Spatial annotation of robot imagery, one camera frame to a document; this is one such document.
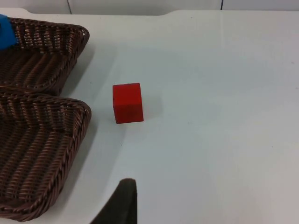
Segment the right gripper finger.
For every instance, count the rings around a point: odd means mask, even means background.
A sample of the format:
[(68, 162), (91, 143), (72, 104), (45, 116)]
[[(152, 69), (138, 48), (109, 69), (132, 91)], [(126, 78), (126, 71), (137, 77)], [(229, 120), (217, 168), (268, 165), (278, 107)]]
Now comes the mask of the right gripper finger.
[(135, 179), (122, 179), (92, 224), (137, 224)]

